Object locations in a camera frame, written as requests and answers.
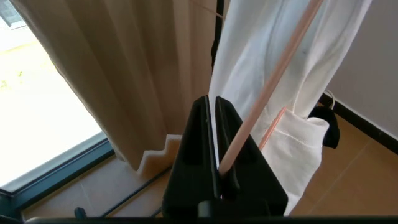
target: black cloth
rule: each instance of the black cloth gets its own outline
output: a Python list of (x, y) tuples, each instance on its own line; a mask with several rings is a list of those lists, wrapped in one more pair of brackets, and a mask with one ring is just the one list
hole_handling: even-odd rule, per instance
[(316, 106), (310, 113), (309, 118), (311, 117), (320, 118), (329, 123), (329, 129), (323, 138), (323, 145), (336, 149), (340, 140), (340, 130), (333, 110), (327, 106)]

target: brown floor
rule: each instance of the brown floor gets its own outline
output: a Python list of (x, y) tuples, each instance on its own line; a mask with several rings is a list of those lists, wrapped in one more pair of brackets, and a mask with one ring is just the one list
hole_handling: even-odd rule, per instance
[[(291, 215), (398, 215), (398, 155), (338, 117), (337, 149), (324, 148), (322, 163)], [(145, 217), (162, 201), (169, 174), (114, 211), (114, 217)], [(89, 217), (107, 209), (141, 186), (124, 162), (109, 158), (63, 188), (23, 211), (32, 217), (73, 217), (82, 207)]]
[(398, 155), (338, 116), (337, 149), (322, 163), (291, 215), (398, 215)]

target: curtain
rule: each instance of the curtain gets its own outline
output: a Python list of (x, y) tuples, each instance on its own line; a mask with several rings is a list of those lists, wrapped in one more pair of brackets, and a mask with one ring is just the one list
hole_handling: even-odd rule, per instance
[(59, 74), (137, 169), (208, 93), (216, 1), (12, 0)]

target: white wall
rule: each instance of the white wall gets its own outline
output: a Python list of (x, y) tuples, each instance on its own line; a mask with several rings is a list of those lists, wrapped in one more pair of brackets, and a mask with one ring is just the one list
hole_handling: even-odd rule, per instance
[(373, 0), (328, 89), (340, 103), (398, 139), (397, 0)]

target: tile grout line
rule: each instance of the tile grout line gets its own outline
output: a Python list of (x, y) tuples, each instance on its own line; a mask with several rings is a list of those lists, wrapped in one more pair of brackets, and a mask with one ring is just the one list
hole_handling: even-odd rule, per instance
[(341, 172), (341, 174), (336, 178), (335, 181), (330, 185), (328, 190), (322, 195), (322, 197), (313, 205), (311, 210), (307, 212), (307, 215), (310, 215), (314, 209), (318, 206), (318, 204), (328, 195), (329, 191), (336, 185), (336, 183), (341, 179), (341, 177), (345, 174), (345, 172), (351, 167), (351, 165), (357, 160), (357, 158), (365, 151), (365, 149), (371, 144), (372, 138), (369, 138), (368, 142), (362, 147), (362, 149), (357, 153), (353, 160), (347, 165), (347, 167)]
[(90, 199), (88, 198), (88, 195), (87, 195), (87, 193), (86, 193), (85, 187), (84, 187), (83, 184), (81, 183), (80, 177), (78, 177), (78, 179), (79, 179), (80, 187), (81, 187), (81, 189), (83, 190), (83, 194), (85, 195), (85, 198), (86, 198), (86, 200), (87, 200), (87, 202), (88, 202), (88, 205), (89, 205), (90, 208), (91, 208), (91, 211), (92, 211), (92, 212), (95, 212), (95, 211), (94, 211), (94, 208), (93, 208), (93, 206), (92, 206), (92, 204), (91, 204), (91, 201), (90, 201)]

